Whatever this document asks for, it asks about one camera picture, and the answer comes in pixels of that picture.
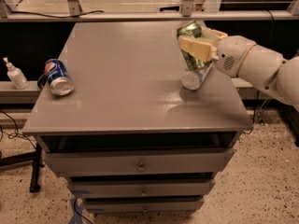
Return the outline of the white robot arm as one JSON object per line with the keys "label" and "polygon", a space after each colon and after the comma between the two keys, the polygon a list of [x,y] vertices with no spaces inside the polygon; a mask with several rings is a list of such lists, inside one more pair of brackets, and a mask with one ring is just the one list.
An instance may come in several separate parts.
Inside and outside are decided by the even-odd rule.
{"label": "white robot arm", "polygon": [[229,77],[299,110],[299,57],[287,60],[241,35],[204,27],[200,37],[179,35],[178,45],[200,62],[212,62]]}

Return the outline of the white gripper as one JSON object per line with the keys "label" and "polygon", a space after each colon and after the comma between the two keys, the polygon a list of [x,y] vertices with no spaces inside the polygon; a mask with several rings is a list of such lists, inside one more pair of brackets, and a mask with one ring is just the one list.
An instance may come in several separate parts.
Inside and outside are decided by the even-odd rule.
{"label": "white gripper", "polygon": [[214,65],[229,77],[237,77],[240,64],[249,50],[256,45],[244,36],[228,36],[225,32],[207,27],[202,29],[202,35],[203,37],[198,38],[181,35],[178,45],[201,62],[215,60]]}

